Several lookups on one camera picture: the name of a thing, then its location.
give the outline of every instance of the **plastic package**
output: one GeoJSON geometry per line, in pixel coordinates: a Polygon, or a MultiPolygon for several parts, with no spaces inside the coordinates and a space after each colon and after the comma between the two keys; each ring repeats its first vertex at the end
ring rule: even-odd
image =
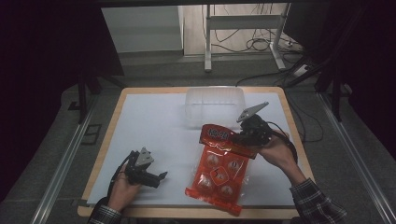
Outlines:
{"type": "Polygon", "coordinates": [[[232,132],[219,125],[203,126],[200,143],[205,144],[205,147],[191,187],[186,188],[185,193],[239,216],[242,207],[238,205],[238,200],[250,153],[236,154],[226,147],[232,144],[230,141],[232,132]]]}
{"type": "Polygon", "coordinates": [[[194,87],[186,94],[186,118],[188,126],[200,129],[206,123],[233,129],[245,109],[245,95],[237,87],[194,87]]]}

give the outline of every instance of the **person's arm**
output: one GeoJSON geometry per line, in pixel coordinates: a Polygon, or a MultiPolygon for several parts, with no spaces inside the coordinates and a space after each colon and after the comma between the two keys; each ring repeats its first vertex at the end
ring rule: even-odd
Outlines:
{"type": "Polygon", "coordinates": [[[347,211],[326,197],[318,186],[306,178],[294,161],[290,149],[278,137],[264,147],[254,147],[268,162],[280,168],[291,183],[291,195],[304,223],[341,223],[347,211]]]}
{"type": "Polygon", "coordinates": [[[116,224],[120,223],[122,210],[128,206],[140,189],[141,185],[130,185],[128,177],[124,173],[125,167],[116,178],[111,190],[110,198],[105,198],[97,204],[92,211],[88,223],[92,224],[116,224]]]}

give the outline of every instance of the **gray carpet floor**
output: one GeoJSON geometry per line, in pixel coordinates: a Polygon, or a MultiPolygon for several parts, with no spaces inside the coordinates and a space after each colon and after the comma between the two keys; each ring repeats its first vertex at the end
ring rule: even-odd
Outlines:
{"type": "MultiPolygon", "coordinates": [[[[234,86],[244,77],[276,72],[271,55],[215,56],[213,71],[205,73],[202,57],[182,57],[178,53],[123,54],[125,77],[116,77],[129,87],[234,86]]],[[[103,87],[90,120],[101,125],[97,141],[85,136],[78,147],[67,177],[53,205],[47,223],[84,223],[77,213],[87,180],[105,136],[121,89],[100,79],[103,87]]],[[[274,86],[283,81],[279,75],[249,79],[240,86],[274,86]]],[[[304,141],[318,186],[348,211],[346,223],[383,223],[372,198],[361,182],[334,127],[313,88],[316,78],[285,89],[298,130],[304,141]]],[[[78,126],[79,112],[69,110],[78,101],[77,87],[63,94],[62,107],[47,137],[6,199],[0,204],[0,223],[29,223],[47,189],[59,161],[78,126]]],[[[396,163],[348,104],[341,99],[342,123],[359,149],[362,159],[389,203],[396,207],[396,163]]]]}

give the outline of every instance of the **white wall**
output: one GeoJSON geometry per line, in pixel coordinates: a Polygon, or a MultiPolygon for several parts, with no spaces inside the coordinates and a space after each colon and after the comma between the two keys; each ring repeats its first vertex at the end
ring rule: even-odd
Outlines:
{"type": "Polygon", "coordinates": [[[182,7],[102,8],[118,53],[179,50],[182,44],[182,7]]]}

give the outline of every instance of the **wooden floor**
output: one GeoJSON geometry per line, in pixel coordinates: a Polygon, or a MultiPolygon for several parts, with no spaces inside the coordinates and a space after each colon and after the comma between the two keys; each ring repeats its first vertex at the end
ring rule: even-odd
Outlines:
{"type": "MultiPolygon", "coordinates": [[[[242,5],[211,5],[210,14],[213,15],[258,15],[258,14],[281,14],[286,4],[242,4],[242,5]]],[[[206,6],[184,6],[184,55],[205,54],[205,17],[206,6]]],[[[259,52],[255,49],[267,48],[268,41],[274,38],[268,30],[218,30],[211,32],[212,53],[249,53],[259,52]],[[255,49],[248,49],[253,38],[260,38],[261,41],[254,44],[255,49]]],[[[287,47],[285,41],[280,41],[281,47],[287,47]]],[[[300,46],[293,46],[292,49],[300,49],[300,46]]]]}

